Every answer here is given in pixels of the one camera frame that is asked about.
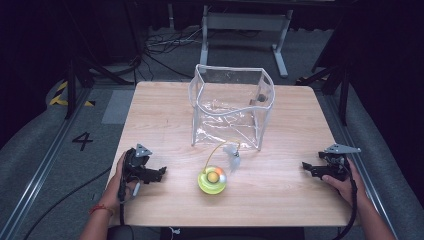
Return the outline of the person's right hand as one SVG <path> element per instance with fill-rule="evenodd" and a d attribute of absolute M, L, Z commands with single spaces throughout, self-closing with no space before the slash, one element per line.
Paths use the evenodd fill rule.
<path fill-rule="evenodd" d="M 357 206 L 359 209 L 362 209 L 366 204 L 370 203 L 370 199 L 367 196 L 364 182 L 356 166 L 351 160 L 348 160 L 348 162 L 350 165 L 353 180 L 355 181 L 357 187 Z M 340 181 L 329 175 L 324 175 L 322 177 L 322 180 L 333 188 L 335 188 L 336 190 L 338 190 L 342 198 L 346 200 L 350 205 L 353 205 L 353 187 L 349 180 Z"/>

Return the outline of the person's left hand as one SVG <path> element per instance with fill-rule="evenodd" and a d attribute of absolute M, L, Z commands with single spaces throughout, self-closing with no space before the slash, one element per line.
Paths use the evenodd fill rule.
<path fill-rule="evenodd" d="M 110 178 L 108 185 L 103 192 L 102 197 L 98 202 L 100 211 L 104 212 L 107 216 L 112 216 L 119 207 L 120 201 L 118 198 L 118 190 L 122 177 L 122 167 L 126 153 L 123 153 L 119 158 L 114 175 Z"/>

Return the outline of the black metal stand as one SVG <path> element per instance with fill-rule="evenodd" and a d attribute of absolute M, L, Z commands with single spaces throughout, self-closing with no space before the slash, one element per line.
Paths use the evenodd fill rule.
<path fill-rule="evenodd" d="M 79 80 L 83 88 L 92 88 L 94 86 L 93 74 L 90 69 L 95 70 L 101 76 L 104 76 L 119 85 L 132 85 L 132 82 L 119 77 L 117 73 L 107 70 L 105 67 L 96 64 L 82 56 L 74 56 L 68 65 L 67 83 L 68 83 L 68 106 L 65 118 L 70 119 L 77 109 L 77 90 L 76 81 Z"/>
<path fill-rule="evenodd" d="M 349 66 L 342 64 L 325 68 L 309 77 L 300 77 L 296 82 L 296 86 L 308 86 L 324 77 L 327 78 L 321 87 L 324 95 L 333 95 L 337 89 L 340 89 L 338 115 L 344 126 L 347 125 L 347 100 L 349 92 Z"/>

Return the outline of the black seat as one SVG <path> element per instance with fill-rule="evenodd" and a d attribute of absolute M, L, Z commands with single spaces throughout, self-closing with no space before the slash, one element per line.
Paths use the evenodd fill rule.
<path fill-rule="evenodd" d="M 107 240 L 134 240 L 134 231 L 129 225 L 113 226 L 108 229 Z"/>

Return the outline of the clear plastic bag white trim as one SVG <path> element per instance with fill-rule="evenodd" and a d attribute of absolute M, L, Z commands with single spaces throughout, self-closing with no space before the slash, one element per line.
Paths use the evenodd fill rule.
<path fill-rule="evenodd" d="M 193 144 L 237 139 L 244 148 L 262 148 L 275 100 L 265 69 L 198 64 L 188 97 Z"/>

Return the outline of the grey metal table frame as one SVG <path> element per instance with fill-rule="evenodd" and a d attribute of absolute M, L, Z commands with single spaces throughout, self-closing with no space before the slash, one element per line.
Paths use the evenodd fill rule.
<path fill-rule="evenodd" d="M 282 55 L 282 47 L 292 19 L 292 10 L 283 15 L 217 13 L 211 12 L 208 5 L 203 7 L 202 46 L 199 62 L 206 65 L 208 61 L 208 31 L 213 30 L 251 30 L 278 32 L 279 40 L 272 45 L 272 52 L 280 76 L 288 77 L 288 71 Z"/>

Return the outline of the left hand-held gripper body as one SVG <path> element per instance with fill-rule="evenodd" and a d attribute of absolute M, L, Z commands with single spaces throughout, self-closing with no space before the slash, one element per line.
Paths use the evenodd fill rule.
<path fill-rule="evenodd" d="M 146 167 L 151 154 L 152 152 L 141 144 L 126 152 L 123 176 L 127 183 L 138 180 L 147 184 L 147 176 L 158 175 L 156 170 Z"/>

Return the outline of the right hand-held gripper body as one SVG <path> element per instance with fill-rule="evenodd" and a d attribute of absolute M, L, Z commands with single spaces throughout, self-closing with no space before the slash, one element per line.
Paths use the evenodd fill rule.
<path fill-rule="evenodd" d="M 319 158 L 324 160 L 327 165 L 318 170 L 317 176 L 322 178 L 324 175 L 329 175 L 340 181 L 344 181 L 348 176 L 351 175 L 350 164 L 347 161 L 347 155 L 360 152 L 360 148 L 337 143 L 327 147 L 318 153 Z"/>

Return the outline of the green cat toy with feather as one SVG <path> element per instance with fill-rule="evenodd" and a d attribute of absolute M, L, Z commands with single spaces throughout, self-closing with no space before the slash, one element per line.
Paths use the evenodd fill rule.
<path fill-rule="evenodd" d="M 234 173 L 240 166 L 241 157 L 239 150 L 241 143 L 238 140 L 229 140 L 217 145 L 209 154 L 205 165 L 198 174 L 197 183 L 199 188 L 206 194 L 216 195 L 221 193 L 227 186 L 227 174 L 222 167 L 211 165 L 215 153 L 222 149 L 227 155 L 229 170 Z"/>

